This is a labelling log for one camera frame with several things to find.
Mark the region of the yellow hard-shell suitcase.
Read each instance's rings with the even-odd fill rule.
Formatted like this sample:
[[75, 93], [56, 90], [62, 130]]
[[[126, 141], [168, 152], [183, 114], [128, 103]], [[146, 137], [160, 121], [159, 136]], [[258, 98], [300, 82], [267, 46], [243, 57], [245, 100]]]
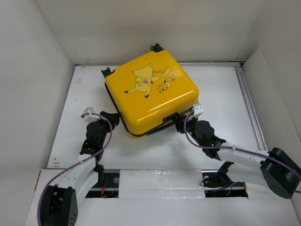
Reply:
[[133, 137], [171, 126], [198, 103], [197, 85], [158, 43], [148, 53], [101, 72], [125, 129]]

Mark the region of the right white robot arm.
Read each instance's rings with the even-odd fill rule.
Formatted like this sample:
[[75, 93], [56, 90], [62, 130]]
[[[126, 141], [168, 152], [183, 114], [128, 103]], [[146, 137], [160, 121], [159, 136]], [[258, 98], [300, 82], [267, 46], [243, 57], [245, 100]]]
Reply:
[[213, 176], [204, 180], [206, 187], [219, 192], [247, 182], [265, 186], [285, 199], [298, 193], [301, 169], [282, 149], [246, 150], [217, 137], [208, 121], [199, 121], [190, 114], [177, 116], [174, 124], [207, 157], [223, 162]]

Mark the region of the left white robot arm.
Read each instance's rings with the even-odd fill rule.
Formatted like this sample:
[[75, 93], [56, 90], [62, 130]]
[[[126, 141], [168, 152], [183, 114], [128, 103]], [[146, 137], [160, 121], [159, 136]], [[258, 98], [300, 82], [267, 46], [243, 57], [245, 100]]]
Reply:
[[77, 162], [45, 185], [37, 207], [39, 226], [75, 225], [78, 205], [93, 186], [104, 183], [104, 168], [99, 161], [119, 124], [120, 114], [95, 113], [92, 108], [87, 108], [81, 117], [90, 123]]

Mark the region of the aluminium frame rail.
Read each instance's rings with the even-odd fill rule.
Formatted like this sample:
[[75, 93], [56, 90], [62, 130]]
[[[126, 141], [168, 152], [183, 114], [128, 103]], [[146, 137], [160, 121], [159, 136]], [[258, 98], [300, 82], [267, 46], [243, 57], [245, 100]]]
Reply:
[[247, 86], [247, 82], [246, 82], [246, 79], [245, 79], [245, 76], [243, 73], [242, 65], [237, 64], [237, 65], [235, 65], [234, 68], [235, 68], [237, 79], [238, 79], [238, 82], [240, 85], [242, 96], [243, 96], [243, 99], [244, 99], [244, 102], [245, 102], [245, 105], [247, 108], [247, 112], [248, 112], [248, 115], [249, 115], [249, 118], [251, 121], [251, 125], [253, 128], [255, 137], [256, 137], [258, 147], [261, 150], [267, 150], [268, 148], [266, 145], [266, 141], [265, 141], [265, 138], [264, 138], [257, 114], [256, 114], [256, 110], [255, 110], [255, 107], [254, 107], [254, 104], [253, 104], [253, 101], [251, 98], [251, 94], [250, 94], [248, 86]]

